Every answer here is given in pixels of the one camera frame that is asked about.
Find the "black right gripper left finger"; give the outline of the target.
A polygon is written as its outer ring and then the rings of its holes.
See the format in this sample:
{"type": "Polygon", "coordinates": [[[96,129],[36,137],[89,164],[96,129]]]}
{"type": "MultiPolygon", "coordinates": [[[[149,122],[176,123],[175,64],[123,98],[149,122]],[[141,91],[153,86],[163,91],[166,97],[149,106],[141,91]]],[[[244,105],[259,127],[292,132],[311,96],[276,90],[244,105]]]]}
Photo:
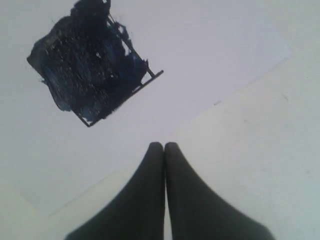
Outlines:
{"type": "Polygon", "coordinates": [[[118,195],[66,239],[162,240],[165,190],[164,149],[159,142],[152,142],[118,195]]]}

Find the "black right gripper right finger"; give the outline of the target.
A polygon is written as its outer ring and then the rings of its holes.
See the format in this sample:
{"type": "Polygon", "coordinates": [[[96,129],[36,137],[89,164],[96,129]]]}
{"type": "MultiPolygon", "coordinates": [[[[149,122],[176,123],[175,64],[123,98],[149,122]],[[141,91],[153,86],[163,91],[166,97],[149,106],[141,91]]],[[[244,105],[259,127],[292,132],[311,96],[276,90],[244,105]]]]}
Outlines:
{"type": "Polygon", "coordinates": [[[164,147],[166,188],[174,240],[272,240],[264,225],[216,194],[175,142],[164,147]]]}

